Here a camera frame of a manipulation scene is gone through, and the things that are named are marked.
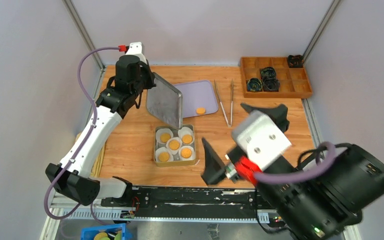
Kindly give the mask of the silver tin lid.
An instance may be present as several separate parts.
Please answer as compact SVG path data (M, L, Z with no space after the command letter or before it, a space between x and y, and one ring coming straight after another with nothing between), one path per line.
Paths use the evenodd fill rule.
M183 127L183 94L156 72L155 87L147 90L146 109L155 118L175 128Z

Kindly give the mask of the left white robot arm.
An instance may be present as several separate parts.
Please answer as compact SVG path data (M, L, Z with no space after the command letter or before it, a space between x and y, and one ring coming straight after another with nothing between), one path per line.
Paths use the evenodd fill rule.
M55 190L83 206L105 198L114 198L122 207L133 201L133 193L129 190L131 183L127 180L91 176L94 162L115 127L131 108L140 108L143 91L156 86L141 42L120 45L116 50L124 54L116 62L115 75L109 78L97 100L93 100L79 83L92 105L92 116L60 163L50 163L45 170L51 182L49 190Z

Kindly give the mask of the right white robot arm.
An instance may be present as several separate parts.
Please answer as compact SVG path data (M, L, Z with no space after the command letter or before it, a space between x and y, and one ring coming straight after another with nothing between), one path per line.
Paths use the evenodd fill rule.
M224 179L250 182L296 240L326 240L359 224L362 210L384 195L384 164L360 146L325 141L292 166L283 156L291 146L288 108L241 106L248 117L231 133L228 164L202 140L201 178L208 186Z

